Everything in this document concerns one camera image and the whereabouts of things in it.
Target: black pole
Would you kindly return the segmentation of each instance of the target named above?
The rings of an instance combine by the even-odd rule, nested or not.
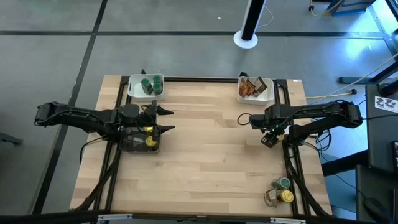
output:
[[[388,86],[383,87],[380,90],[380,94],[382,96],[391,96],[394,93],[398,92],[398,80],[396,80],[395,82],[389,84]]]
[[[249,8],[242,28],[242,40],[251,40],[266,0],[249,0]]]

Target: table leg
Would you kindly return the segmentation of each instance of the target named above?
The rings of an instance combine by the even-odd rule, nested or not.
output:
[[[19,138],[15,138],[9,134],[0,133],[0,141],[10,142],[13,144],[22,144],[23,140]]]
[[[322,164],[323,176],[338,174],[347,170],[355,169],[356,165],[368,166],[368,150],[357,152],[350,156],[336,159],[334,161],[326,162]]]
[[[377,84],[395,72],[398,71],[398,62],[394,62],[392,65],[388,66],[386,69],[378,73],[375,77],[373,78],[364,78],[360,82],[357,82],[356,84]],[[339,77],[338,82],[341,84],[350,84],[355,82],[356,80],[359,80],[360,77]]]

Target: white sticker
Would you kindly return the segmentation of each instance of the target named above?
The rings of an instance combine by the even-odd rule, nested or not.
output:
[[[398,101],[384,98],[381,96],[374,96],[374,107],[386,111],[398,113]]]

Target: concrete floor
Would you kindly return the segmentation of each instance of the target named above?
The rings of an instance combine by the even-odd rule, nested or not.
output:
[[[99,31],[237,31],[246,3],[109,0]],[[3,0],[0,30],[92,31],[100,5],[101,0]],[[315,9],[322,12],[327,5],[315,3]],[[97,36],[76,106],[95,107],[104,75],[130,75],[142,68],[167,76],[237,77],[245,71],[267,78],[302,79],[306,94],[314,96],[341,87],[338,77],[361,77],[391,57],[384,40],[366,37],[379,32],[369,10],[353,16],[313,17],[307,0],[268,0],[266,6],[274,20],[261,27],[262,32],[357,32],[358,36],[259,37],[252,50],[239,49],[231,36]],[[377,0],[374,8],[378,15],[388,11],[383,0]],[[261,24],[270,18],[265,11]],[[388,34],[398,28],[391,13],[379,19]],[[24,139],[21,146],[0,144],[0,215],[30,212],[58,130],[33,126],[36,106],[68,101],[89,38],[0,35],[0,131]],[[359,103],[364,91],[342,98]],[[330,156],[343,157],[367,148],[366,125],[336,128],[332,134],[334,141],[326,152]],[[68,129],[45,213],[68,210],[78,173],[78,151],[86,137],[79,129]],[[354,181],[352,174],[345,177]],[[341,187],[348,195],[354,194],[344,183],[336,185],[338,180],[328,179],[330,198]]]

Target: wooden table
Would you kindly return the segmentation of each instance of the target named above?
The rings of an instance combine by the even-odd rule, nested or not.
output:
[[[104,77],[96,110],[114,108],[120,79]],[[291,105],[306,104],[301,80],[287,83]],[[263,199],[272,180],[286,175],[282,144],[269,149],[260,143],[260,131],[236,122],[241,113],[261,114],[273,103],[239,104],[236,83],[165,82],[165,100],[159,104],[175,114],[159,116],[158,124],[176,128],[162,135],[159,154],[122,152],[112,212],[291,216],[290,204],[273,208]],[[295,120],[296,124],[308,122]],[[88,141],[97,137],[89,134]],[[97,184],[105,147],[104,141],[86,147],[71,208],[79,206]],[[308,189],[331,213],[318,152],[301,146],[300,153]],[[295,189],[303,213],[300,191]],[[107,192],[105,187],[100,208]]]

